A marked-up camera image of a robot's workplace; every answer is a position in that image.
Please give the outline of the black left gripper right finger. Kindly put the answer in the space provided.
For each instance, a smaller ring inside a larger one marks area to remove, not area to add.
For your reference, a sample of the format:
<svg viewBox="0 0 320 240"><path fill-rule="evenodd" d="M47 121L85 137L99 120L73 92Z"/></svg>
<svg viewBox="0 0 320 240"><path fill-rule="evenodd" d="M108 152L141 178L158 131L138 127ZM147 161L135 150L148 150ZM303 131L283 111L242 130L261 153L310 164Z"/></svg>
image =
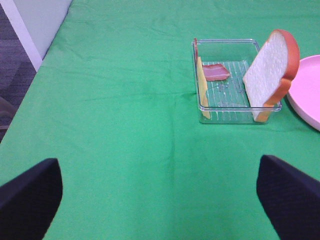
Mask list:
<svg viewBox="0 0 320 240"><path fill-rule="evenodd" d="M281 240L320 238L318 180L274 155L263 155L256 193Z"/></svg>

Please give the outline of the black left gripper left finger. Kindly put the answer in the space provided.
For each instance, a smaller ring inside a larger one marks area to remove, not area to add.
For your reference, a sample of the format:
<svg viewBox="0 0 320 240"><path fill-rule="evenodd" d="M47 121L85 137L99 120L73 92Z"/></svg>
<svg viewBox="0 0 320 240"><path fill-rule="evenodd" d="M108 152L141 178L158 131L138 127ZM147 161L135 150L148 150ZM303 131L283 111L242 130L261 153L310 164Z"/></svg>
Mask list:
<svg viewBox="0 0 320 240"><path fill-rule="evenodd" d="M41 240L63 196L59 162L47 158L0 187L0 238Z"/></svg>

